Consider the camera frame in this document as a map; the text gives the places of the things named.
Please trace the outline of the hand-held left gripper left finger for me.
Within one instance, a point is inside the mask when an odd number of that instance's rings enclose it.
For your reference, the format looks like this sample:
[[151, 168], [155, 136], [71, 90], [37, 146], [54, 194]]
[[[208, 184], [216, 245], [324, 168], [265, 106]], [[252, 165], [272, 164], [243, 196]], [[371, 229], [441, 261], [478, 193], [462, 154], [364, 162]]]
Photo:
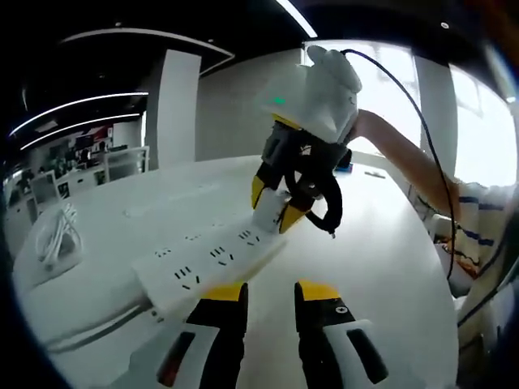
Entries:
[[244, 357], [248, 284], [205, 294], [183, 323], [131, 356], [133, 388], [235, 388]]

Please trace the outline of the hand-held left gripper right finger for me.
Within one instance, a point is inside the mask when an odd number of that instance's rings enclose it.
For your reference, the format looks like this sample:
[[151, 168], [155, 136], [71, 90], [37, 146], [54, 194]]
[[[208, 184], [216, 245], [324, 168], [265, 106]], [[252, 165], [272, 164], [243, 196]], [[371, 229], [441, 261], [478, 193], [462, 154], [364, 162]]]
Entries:
[[404, 388], [405, 369], [372, 322], [356, 319], [333, 287], [294, 285], [298, 355], [309, 388]]

